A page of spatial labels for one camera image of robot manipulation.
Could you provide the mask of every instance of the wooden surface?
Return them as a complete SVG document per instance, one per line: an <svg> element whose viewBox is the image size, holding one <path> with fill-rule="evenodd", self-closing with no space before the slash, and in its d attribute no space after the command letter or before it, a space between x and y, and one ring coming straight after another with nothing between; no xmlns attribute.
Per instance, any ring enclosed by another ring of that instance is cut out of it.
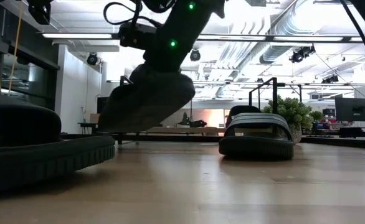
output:
<svg viewBox="0 0 365 224"><path fill-rule="evenodd" d="M0 194L0 223L365 224L365 149L302 144L233 161L213 143L125 144L116 158Z"/></svg>

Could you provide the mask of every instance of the black metal frame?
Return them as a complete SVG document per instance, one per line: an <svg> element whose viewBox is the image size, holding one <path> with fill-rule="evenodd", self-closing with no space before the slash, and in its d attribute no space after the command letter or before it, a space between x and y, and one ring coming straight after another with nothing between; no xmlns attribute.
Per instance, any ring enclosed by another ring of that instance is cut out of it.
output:
<svg viewBox="0 0 365 224"><path fill-rule="evenodd" d="M127 82L127 84L133 84L131 80L129 80L126 76L122 75L120 76L120 86L123 86Z"/></svg>
<svg viewBox="0 0 365 224"><path fill-rule="evenodd" d="M299 95L299 98L300 98L299 100L300 100L300 102L302 102L303 101L303 99L301 97L301 89L302 89L302 87L301 87L301 84L299 84L297 86L299 87L299 92L297 92L293 87L292 87L292 90L295 91Z"/></svg>
<svg viewBox="0 0 365 224"><path fill-rule="evenodd" d="M278 82L275 77L259 84L249 92L249 106L252 105L252 93L258 90L258 108L260 109L260 88L265 85L272 85L272 113L278 114Z"/></svg>

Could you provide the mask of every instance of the silver duct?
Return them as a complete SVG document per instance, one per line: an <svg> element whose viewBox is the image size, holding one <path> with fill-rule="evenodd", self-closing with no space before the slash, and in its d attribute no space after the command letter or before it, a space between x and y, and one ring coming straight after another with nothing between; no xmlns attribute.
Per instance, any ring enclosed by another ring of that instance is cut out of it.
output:
<svg viewBox="0 0 365 224"><path fill-rule="evenodd" d="M231 34L251 34L255 27L255 22L244 22L244 24L234 24L231 30ZM245 42L228 42L216 63L218 68L231 68L230 61L237 60L243 56L243 53L247 51L251 43Z"/></svg>
<svg viewBox="0 0 365 224"><path fill-rule="evenodd" d="M287 13L269 30L270 35L311 35L320 30L327 19L317 15L320 5L314 5L313 0L297 0ZM275 46L270 43L258 43L240 65L243 70L251 61L259 58L262 64L271 64L279 56L289 51L293 46Z"/></svg>

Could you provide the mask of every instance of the white ceiling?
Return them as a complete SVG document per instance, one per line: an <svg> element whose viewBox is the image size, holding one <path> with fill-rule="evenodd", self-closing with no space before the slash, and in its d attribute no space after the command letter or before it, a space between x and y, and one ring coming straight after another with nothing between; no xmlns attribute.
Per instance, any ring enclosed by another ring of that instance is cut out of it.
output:
<svg viewBox="0 0 365 224"><path fill-rule="evenodd" d="M216 15L212 15L208 25L203 30L204 34L228 34L232 33L234 26L239 26L244 22L256 22L262 17L275 18L277 15L292 2L293 0L279 0L280 4L268 4L265 9L259 9L249 6L245 0L229 0L225 4L225 19L220 19ZM24 7L24 19L42 32L118 32L117 26L107 24L103 19L103 8L105 4L110 1L107 0L55 0L52 2L52 19L51 26L40 26L32 20L27 12L27 6ZM129 0L118 0L131 8L134 4ZM5 1L3 5L13 13L17 14L18 2ZM344 9L340 5L324 5L317 6L324 7L323 13L318 14L319 17L309 17L302 21L304 24L310 24L314 20L328 20L326 25L317 32L317 34L328 35L357 35L355 27L352 25L349 17L346 15ZM365 33L365 22L361 16L351 7L355 18L360 23ZM147 16L159 22L164 22L168 16L168 12L164 14L155 14L144 7L140 13L142 16ZM108 12L110 19L114 21L122 21L129 19L132 13L123 7L112 6ZM82 40L74 41L74 45L118 45L119 42L115 40ZM198 67L201 62L208 62L211 60L218 60L226 42L197 42L195 48L199 48L201 52L200 62L191 62L187 57L182 65L182 68ZM315 44L317 54L327 62L330 67L338 67L350 60L365 55L365 48L362 44ZM120 53L129 55L131 58L131 65L127 67L135 67L143 62L143 51L132 48L121 48ZM288 60L291 52L287 52L281 56L274 66L256 65L246 68L243 72L251 76L251 82L261 74L254 71L267 70L268 77L278 77L278 79L286 80L305 80L307 82L320 82L315 80L319 74L327 72L329 68L316 56L312 55L302 63L294 64ZM342 62L341 57L346 57L346 61Z"/></svg>

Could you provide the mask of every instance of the window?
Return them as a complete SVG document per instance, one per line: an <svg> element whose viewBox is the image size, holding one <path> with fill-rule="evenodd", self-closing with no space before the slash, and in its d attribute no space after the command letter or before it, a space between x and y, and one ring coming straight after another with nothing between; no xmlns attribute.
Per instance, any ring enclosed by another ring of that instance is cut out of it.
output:
<svg viewBox="0 0 365 224"><path fill-rule="evenodd" d="M4 56L1 74L3 86L9 86L11 82L13 63L13 55L7 54ZM55 86L55 71L46 70L22 57L17 58L12 76L10 97L53 110ZM1 93L8 95L8 89L2 89Z"/></svg>
<svg viewBox="0 0 365 224"><path fill-rule="evenodd" d="M11 81L12 65L14 56L7 54L4 56L2 69L2 83L8 86ZM29 63L23 58L17 58L11 86L35 95L53 97L55 93L55 74L45 70L33 63Z"/></svg>
<svg viewBox="0 0 365 224"><path fill-rule="evenodd" d="M3 95L8 95L8 89L1 89L1 94ZM16 91L12 91L11 90L11 94L9 95L9 97L17 99L17 100L21 100L23 102L26 103L31 103L37 106L42 106L45 108L51 108L51 103L47 101L47 99L45 98L41 98L41 97L37 97L37 96L31 96L25 93L19 93Z"/></svg>

